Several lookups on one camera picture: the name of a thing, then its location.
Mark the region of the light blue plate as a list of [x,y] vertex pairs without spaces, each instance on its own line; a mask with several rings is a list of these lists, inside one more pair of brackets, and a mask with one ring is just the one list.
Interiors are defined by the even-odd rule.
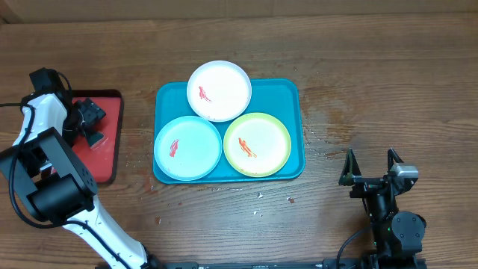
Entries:
[[190,182],[207,176],[222,155],[217,128],[197,116],[178,117],[168,122],[154,143],[155,163],[172,179]]

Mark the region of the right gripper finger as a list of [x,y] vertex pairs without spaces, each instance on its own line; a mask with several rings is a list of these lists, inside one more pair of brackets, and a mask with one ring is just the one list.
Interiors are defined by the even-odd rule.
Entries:
[[393,148],[390,148],[387,151],[387,158],[388,158],[388,174],[397,176],[399,174],[399,169],[401,164],[403,163],[403,160],[400,158],[400,156],[397,154],[397,152]]
[[344,168],[342,170],[339,183],[340,184],[354,184],[357,179],[361,178],[361,171],[358,162],[353,153],[353,149],[349,148],[346,154]]

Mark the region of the white plate with red stain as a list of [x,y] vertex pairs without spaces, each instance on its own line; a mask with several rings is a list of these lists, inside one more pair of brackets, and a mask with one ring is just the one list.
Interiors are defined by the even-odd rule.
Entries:
[[239,117],[252,98],[252,84],[246,72],[229,61],[210,61],[190,76],[186,89],[193,111],[212,122]]

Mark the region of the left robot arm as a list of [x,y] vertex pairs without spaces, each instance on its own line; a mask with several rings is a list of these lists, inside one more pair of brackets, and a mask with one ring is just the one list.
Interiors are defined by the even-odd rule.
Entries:
[[38,229],[62,227],[82,238],[107,268],[162,268],[103,207],[98,185],[114,179],[124,102],[118,90],[73,90],[41,68],[34,92],[17,103],[24,117],[1,173],[19,218]]

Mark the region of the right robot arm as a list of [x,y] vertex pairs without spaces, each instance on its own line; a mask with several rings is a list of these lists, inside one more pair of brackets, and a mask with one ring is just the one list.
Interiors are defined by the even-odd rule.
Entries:
[[[370,218],[370,225],[355,232],[340,247],[335,258],[336,268],[425,268],[417,259],[423,249],[426,221],[419,214],[401,211],[396,197],[415,186],[419,178],[416,166],[407,164],[390,148],[388,169],[381,177],[366,178],[361,174],[351,149],[347,150],[344,168],[338,184],[350,186],[350,197],[360,199]],[[365,253],[354,262],[341,260],[350,242],[366,232],[372,232],[374,251]]]

